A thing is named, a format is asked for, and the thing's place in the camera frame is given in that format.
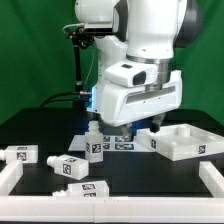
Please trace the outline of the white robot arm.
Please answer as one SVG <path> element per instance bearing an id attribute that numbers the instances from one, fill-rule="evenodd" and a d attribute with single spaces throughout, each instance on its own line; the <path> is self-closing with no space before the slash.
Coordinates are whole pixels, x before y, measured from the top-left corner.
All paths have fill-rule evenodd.
<path id="1" fill-rule="evenodd" d="M 98 48 L 88 110 L 126 139 L 131 124 L 147 117 L 157 132 L 165 113 L 181 104 L 181 72 L 169 65 L 174 50 L 201 31 L 197 0 L 76 0 L 75 15 L 81 42 Z"/>

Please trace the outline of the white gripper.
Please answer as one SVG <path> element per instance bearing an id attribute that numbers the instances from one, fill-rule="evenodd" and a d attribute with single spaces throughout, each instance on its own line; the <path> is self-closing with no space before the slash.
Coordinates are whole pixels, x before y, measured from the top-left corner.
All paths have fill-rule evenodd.
<path id="1" fill-rule="evenodd" d="M 181 100 L 181 71 L 174 70 L 171 72 L 170 81 L 163 85 L 163 89 L 154 92 L 147 92 L 144 86 L 125 88 L 108 83 L 101 95 L 98 112 L 106 124 L 113 127 L 123 125 L 123 139 L 130 141 L 132 132 L 128 123 L 156 115 L 150 131 L 157 133 L 166 116 L 165 112 L 178 108 Z"/>

